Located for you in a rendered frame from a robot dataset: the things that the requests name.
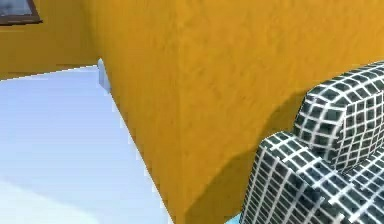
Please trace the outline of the pale blue flat panel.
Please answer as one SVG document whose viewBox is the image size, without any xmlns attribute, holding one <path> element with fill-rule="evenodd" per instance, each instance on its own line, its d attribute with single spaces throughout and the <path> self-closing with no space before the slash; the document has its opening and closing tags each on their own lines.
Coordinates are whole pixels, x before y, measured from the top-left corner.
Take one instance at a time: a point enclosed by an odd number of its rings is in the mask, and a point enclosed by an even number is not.
<svg viewBox="0 0 384 224">
<path fill-rule="evenodd" d="M 104 62 L 101 58 L 98 59 L 97 67 L 99 70 L 99 85 L 103 87 L 108 93 L 110 93 L 111 85 L 109 82 Z"/>
</svg>

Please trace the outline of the black white checked sofa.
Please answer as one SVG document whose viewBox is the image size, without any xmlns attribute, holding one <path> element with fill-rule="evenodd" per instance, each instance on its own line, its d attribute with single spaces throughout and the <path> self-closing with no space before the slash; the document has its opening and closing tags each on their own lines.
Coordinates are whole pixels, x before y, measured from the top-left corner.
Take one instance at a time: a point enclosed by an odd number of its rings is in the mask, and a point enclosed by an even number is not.
<svg viewBox="0 0 384 224">
<path fill-rule="evenodd" d="M 384 60 L 316 85 L 260 142 L 239 224 L 384 224 Z"/>
</svg>

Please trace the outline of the dark brown framed window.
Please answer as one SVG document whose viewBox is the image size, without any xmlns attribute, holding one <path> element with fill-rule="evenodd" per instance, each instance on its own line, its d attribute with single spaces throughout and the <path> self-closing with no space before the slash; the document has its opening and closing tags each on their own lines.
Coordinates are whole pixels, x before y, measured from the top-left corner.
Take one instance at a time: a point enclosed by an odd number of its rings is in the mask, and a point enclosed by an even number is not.
<svg viewBox="0 0 384 224">
<path fill-rule="evenodd" d="M 0 0 L 0 26 L 39 23 L 42 19 L 33 0 Z"/>
</svg>

